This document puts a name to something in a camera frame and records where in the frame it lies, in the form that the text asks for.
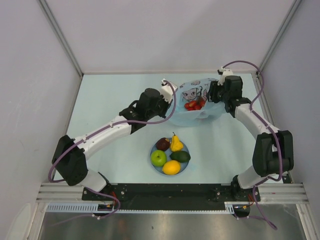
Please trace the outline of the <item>light blue plastic bag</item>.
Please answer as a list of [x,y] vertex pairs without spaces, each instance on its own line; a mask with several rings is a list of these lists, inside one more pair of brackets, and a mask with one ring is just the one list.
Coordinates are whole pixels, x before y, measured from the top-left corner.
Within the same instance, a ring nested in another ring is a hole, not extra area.
[[[176,108],[169,121],[180,127],[193,127],[210,120],[215,120],[225,113],[225,105],[222,102],[208,101],[208,92],[211,81],[214,78],[204,78],[182,83],[176,91]],[[188,111],[184,105],[191,101],[203,99],[205,106],[201,110]]]

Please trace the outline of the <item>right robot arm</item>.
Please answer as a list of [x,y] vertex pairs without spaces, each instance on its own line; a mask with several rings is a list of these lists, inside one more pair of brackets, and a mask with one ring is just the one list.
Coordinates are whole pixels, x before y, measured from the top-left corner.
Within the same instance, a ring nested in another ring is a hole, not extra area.
[[253,109],[253,103],[243,97],[243,80],[229,75],[224,83],[214,80],[209,85],[207,99],[223,103],[225,111],[242,123],[255,139],[252,165],[233,177],[230,194],[236,201],[255,195],[254,187],[268,180],[280,181],[284,172],[294,167],[293,135],[273,126]]

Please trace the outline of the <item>small red fake fruits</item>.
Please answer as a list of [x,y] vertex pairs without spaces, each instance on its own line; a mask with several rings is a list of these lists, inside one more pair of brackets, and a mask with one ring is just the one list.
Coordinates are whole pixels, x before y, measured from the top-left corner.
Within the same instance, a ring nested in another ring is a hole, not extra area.
[[201,98],[200,100],[192,100],[184,105],[187,111],[199,111],[205,106],[206,102]]

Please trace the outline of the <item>yellow fake pear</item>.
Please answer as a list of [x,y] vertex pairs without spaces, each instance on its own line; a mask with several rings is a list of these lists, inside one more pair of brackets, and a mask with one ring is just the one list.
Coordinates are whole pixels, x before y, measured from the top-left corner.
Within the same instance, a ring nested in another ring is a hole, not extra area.
[[181,151],[184,148],[184,144],[180,141],[179,137],[173,133],[170,143],[170,150],[172,152]]

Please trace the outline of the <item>dark red fake apple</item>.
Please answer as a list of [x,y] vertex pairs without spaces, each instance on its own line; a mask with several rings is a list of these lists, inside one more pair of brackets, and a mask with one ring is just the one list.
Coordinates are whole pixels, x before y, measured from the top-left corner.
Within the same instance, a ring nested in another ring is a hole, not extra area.
[[170,148],[170,140],[168,138],[161,138],[155,144],[157,150],[166,151]]

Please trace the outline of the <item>dark green fake avocado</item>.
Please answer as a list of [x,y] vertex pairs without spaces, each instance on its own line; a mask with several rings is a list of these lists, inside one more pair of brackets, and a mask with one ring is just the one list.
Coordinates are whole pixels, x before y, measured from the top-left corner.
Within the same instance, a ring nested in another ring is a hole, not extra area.
[[172,160],[178,161],[180,163],[186,163],[191,160],[191,156],[187,151],[180,150],[180,151],[175,151],[170,154],[170,158]]

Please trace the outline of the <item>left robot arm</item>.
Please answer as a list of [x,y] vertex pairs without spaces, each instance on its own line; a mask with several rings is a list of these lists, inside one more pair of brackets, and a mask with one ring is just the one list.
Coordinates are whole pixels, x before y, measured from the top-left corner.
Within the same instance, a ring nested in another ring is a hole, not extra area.
[[147,88],[138,100],[101,128],[76,138],[62,136],[57,143],[51,169],[56,170],[69,186],[81,185],[93,190],[98,199],[107,199],[111,193],[109,181],[101,173],[90,170],[87,160],[113,141],[151,125],[151,119],[156,116],[161,117],[162,122],[167,121],[172,116],[168,110],[176,107],[176,89],[167,81],[159,90]]

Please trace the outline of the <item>yellow fake lemon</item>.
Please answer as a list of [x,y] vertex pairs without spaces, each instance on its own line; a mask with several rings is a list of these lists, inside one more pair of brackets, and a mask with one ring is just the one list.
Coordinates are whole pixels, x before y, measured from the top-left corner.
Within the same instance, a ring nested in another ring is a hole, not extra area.
[[178,174],[180,170],[181,164],[176,160],[167,161],[162,167],[162,172],[170,176]]

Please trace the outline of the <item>green fake apple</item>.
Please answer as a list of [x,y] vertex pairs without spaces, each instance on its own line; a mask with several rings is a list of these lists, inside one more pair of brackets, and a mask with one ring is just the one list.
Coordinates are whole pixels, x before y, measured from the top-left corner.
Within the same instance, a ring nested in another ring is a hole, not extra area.
[[162,167],[167,162],[167,155],[162,150],[155,150],[150,155],[151,163],[154,167]]

